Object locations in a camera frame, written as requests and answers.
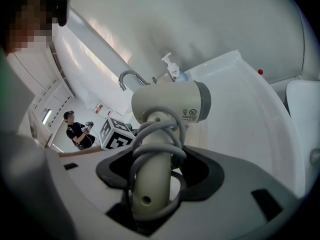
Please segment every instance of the coiled cord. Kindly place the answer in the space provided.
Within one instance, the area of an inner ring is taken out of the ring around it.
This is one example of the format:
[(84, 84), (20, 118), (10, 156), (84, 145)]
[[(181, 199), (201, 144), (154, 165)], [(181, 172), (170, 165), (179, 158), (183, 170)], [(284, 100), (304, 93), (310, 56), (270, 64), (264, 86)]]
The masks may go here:
[[(175, 119), (175, 121), (161, 120), (161, 121), (147, 122), (148, 117), (154, 112), (163, 112), (163, 113), (169, 114), (171, 117)], [(137, 171), (150, 158), (162, 152), (172, 154), (173, 155), (171, 159), (172, 169), (180, 168), (183, 165), (183, 162), (185, 161), (185, 159), (187, 158), (186, 153), (182, 150), (182, 147), (184, 146), (185, 138), (186, 138), (186, 128), (176, 112), (164, 106), (155, 106), (143, 113), (142, 121), (144, 123), (139, 127), (138, 135), (136, 136), (135, 140), (132, 143), (132, 152), (133, 152), (132, 156), (135, 159), (135, 161), (131, 166), (130, 174), (129, 174), (129, 189), (132, 192), (134, 191), (135, 175)], [(179, 138), (177, 138), (174, 135), (174, 131), (176, 131), (178, 128), (180, 130)], [(152, 134), (157, 130), (164, 131), (172, 139), (173, 144), (150, 143), (150, 144), (139, 146), (145, 137), (147, 137), (149, 134)], [(180, 191), (187, 187), (186, 181), (181, 174), (175, 171), (172, 171), (171, 176), (179, 180)], [(135, 219), (136, 222), (150, 222), (150, 221), (161, 219), (171, 214), (179, 205), (180, 191), (171, 203), (169, 203), (165, 208), (158, 211), (157, 213), (148, 215), (148, 216), (133, 214), (133, 218)]]

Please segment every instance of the man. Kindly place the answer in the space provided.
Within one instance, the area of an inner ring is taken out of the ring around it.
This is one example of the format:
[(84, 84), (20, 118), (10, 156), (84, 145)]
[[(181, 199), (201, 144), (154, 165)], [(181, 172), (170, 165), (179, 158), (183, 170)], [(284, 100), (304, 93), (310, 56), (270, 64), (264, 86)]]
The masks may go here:
[(75, 113), (73, 111), (65, 112), (63, 118), (68, 125), (66, 135), (80, 150), (100, 145), (98, 138), (89, 134), (91, 128), (88, 128), (79, 122), (75, 122)]
[(1, 0), (2, 16), (0, 42), (8, 56), (46, 36), (51, 42), (52, 24), (64, 26), (68, 18), (68, 0)]

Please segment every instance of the faucet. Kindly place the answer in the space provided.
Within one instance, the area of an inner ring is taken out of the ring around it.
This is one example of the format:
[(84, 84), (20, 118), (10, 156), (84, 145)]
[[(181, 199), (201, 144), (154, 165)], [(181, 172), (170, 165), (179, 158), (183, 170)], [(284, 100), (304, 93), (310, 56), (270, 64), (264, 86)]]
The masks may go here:
[(119, 76), (119, 85), (121, 90), (124, 92), (127, 88), (124, 85), (124, 76), (128, 75), (128, 74), (132, 74), (134, 75), (136, 78), (138, 78), (140, 80), (141, 83), (143, 83), (145, 86), (150, 85), (150, 83), (146, 82), (137, 72), (133, 71), (133, 70), (126, 70), (123, 71), (121, 73), (121, 75)]

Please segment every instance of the black t-shirt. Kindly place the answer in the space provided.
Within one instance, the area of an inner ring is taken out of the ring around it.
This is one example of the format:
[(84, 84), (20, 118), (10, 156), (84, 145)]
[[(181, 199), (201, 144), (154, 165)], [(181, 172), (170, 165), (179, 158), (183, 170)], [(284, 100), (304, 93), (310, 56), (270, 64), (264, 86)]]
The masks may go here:
[[(80, 137), (84, 132), (81, 130), (82, 128), (85, 128), (86, 126), (79, 123), (74, 122), (73, 124), (68, 124), (68, 128), (66, 130), (66, 135), (73, 140), (74, 137)], [(84, 137), (82, 141), (79, 143), (80, 149), (87, 149), (92, 146), (92, 144), (95, 142), (95, 137), (88, 134)]]

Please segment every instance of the white wall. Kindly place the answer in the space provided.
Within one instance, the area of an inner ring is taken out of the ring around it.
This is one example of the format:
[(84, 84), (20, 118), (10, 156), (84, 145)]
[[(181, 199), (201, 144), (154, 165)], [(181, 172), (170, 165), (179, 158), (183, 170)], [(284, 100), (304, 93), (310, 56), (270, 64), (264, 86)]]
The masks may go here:
[[(90, 131), (90, 134), (97, 137), (97, 134), (99, 134), (99, 131), (101, 130), (103, 124), (105, 123), (105, 119), (98, 116), (93, 111), (89, 110), (85, 107), (85, 104), (82, 102), (82, 100), (76, 98), (70, 104), (63, 110), (63, 112), (60, 115), (60, 121), (63, 121), (63, 114), (66, 111), (74, 111), (74, 121), (79, 122), (83, 125), (86, 124), (86, 122), (92, 121), (94, 123), (92, 130)], [(111, 117), (121, 119), (121, 116), (117, 114), (116, 112), (112, 112), (110, 114)], [(79, 151), (75, 148), (73, 142), (66, 134), (67, 130), (67, 124), (63, 121), (58, 128), (54, 139), (51, 144), (54, 144), (56, 147), (61, 149), (63, 152), (75, 152)]]
[(114, 111), (121, 115), (126, 112), (131, 104), (132, 91), (122, 91), (118, 77), (67, 26), (58, 28), (54, 46), (77, 98), (85, 102), (88, 93), (93, 93)]
[(60, 123), (58, 116), (73, 95), (62, 79), (50, 49), (45, 46), (42, 50), (32, 50), (31, 47), (9, 54), (7, 61), (35, 95), (31, 107), (38, 118), (42, 120), (47, 110), (52, 110), (46, 127), (54, 134), (58, 129), (56, 124)]
[(269, 83), (302, 71), (303, 30), (292, 0), (71, 0), (71, 6), (147, 82), (166, 72), (167, 51), (188, 70), (239, 50)]

